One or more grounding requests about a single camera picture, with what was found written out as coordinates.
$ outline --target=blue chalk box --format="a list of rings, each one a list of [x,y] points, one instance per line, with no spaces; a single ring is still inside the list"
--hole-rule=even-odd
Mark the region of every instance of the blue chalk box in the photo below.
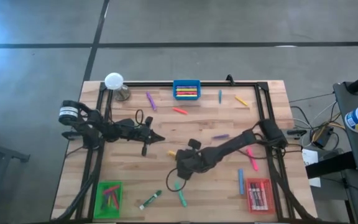
[[[196,86],[197,96],[177,96],[177,86]],[[201,96],[201,82],[199,80],[174,80],[173,97],[176,100],[198,100]]]

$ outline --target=table leg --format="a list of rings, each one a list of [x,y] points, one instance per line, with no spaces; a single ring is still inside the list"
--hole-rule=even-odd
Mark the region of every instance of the table leg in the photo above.
[[[356,163],[354,162],[353,152],[345,152],[336,157],[306,166],[306,172],[308,173],[308,178],[312,179],[344,169],[355,168]]]

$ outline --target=pink chalk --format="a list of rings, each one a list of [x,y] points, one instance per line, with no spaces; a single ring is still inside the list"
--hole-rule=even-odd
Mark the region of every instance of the pink chalk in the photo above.
[[[249,146],[246,149],[246,153],[252,157],[254,156],[254,153],[252,153],[252,148]],[[254,167],[254,170],[258,171],[259,168],[258,168],[258,164],[256,163],[256,160],[253,158],[249,158],[249,159],[251,161],[252,166]]]
[[[113,190],[116,190],[119,188],[119,185],[114,185],[112,187],[110,187],[109,189],[103,191],[103,194],[106,195],[106,194],[110,194]]]

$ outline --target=green marker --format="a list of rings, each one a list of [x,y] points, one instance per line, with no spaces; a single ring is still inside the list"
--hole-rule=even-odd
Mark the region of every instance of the green marker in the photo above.
[[[143,210],[145,207],[147,207],[150,203],[152,203],[154,201],[154,199],[156,199],[160,194],[161,194],[161,190],[158,190],[155,194],[153,194],[152,197],[150,197],[145,203],[143,203],[143,205],[139,206],[139,208],[141,210]]]

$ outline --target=white ball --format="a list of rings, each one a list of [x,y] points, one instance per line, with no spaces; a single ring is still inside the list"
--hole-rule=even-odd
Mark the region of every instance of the white ball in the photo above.
[[[122,87],[123,83],[124,78],[122,77],[122,75],[115,72],[110,73],[104,79],[104,84],[109,90],[117,90],[118,88]]]

